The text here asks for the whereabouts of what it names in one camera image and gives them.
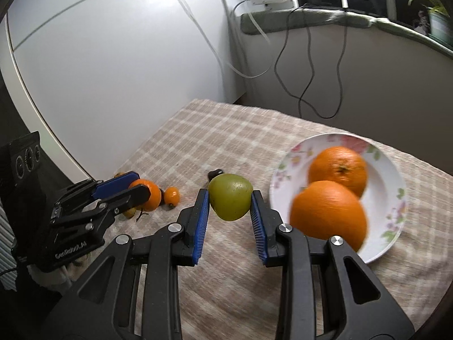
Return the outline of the floral white plate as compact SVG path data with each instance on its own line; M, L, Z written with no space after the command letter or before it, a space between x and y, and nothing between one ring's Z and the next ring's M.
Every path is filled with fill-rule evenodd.
M292 199L308 186L311 162L323 150L345 146L366 162L368 181L361 198L368 222L367 237L358 251L369 264L387 253L400 236L406 218L408 197L405 181L382 147L348 133L322 133L294 146L280 161L270 181L270 205L289 222Z

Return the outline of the small tangerine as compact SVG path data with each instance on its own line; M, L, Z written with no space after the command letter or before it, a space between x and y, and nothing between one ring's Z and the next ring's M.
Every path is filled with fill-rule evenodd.
M129 187L132 188L132 187L135 187L138 185L146 186L151 194L150 197L148 198L148 200L145 203L140 205L140 208L146 212L151 212L151 211L156 210L156 208L159 207L159 205L161 204L161 201L162 201L161 189L154 182L146 180L146 179L135 180L129 185Z

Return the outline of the white refrigerator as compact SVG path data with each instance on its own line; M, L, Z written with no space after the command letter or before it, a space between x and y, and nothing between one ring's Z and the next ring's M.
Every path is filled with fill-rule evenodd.
M227 17L241 0L13 0L1 74L72 181L107 178L195 99L244 93Z

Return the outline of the potted spider plant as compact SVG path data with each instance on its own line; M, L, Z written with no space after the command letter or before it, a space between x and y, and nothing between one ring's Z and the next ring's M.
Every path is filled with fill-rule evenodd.
M415 0L408 0L411 6ZM438 41L440 44L452 47L452 18L441 0L425 0L423 9L418 11L418 18L412 23L412 28L420 34Z

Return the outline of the large orange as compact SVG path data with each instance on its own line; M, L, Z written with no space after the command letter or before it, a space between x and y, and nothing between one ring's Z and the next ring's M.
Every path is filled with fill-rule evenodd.
M289 224L317 239L341 236L355 251L368 233L366 212L356 194L328 180L311 183L295 196Z
M339 183L361 198L368 183L368 171L360 154L345 146L333 146L313 159L307 178L308 183L322 180Z

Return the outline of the small orange kumquat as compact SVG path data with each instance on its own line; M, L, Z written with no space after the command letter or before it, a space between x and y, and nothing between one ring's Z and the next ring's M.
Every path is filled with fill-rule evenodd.
M175 208L180 202L180 191L175 186L170 186L164 191L164 204Z

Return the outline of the beige plaid tablecloth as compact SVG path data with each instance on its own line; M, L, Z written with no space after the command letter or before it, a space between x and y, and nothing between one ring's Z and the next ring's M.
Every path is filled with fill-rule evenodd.
M211 170L247 178L267 195L286 152L330 127L274 110L195 100L179 110L121 166L162 188L175 186L180 208L193 204ZM421 327L452 282L452 177L382 145L405 179L409 203L395 245L372 263L374 273ZM250 218L210 214L203 254L179 273L185 339L273 339L281 271L262 265Z

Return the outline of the dark plum near plate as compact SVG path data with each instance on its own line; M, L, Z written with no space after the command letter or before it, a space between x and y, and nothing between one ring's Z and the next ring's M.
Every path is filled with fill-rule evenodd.
M216 169L216 170L211 170L208 174L207 174L207 178L209 181L211 181L212 179L214 179L215 177L223 174L224 171L222 169Z

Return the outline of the green round fruit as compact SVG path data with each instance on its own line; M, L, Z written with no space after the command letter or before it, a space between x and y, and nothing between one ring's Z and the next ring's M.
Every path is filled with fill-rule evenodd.
M249 211L253 185L242 176L222 173L209 182L208 192L216 215L224 221L235 221Z

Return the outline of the yellow kumquat near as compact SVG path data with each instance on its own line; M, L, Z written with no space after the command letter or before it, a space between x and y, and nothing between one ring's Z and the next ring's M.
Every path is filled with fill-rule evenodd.
M131 219L132 217L135 216L137 212L137 209L136 208L131 208L129 210L126 210L124 212L122 212L122 214L127 218L127 219Z

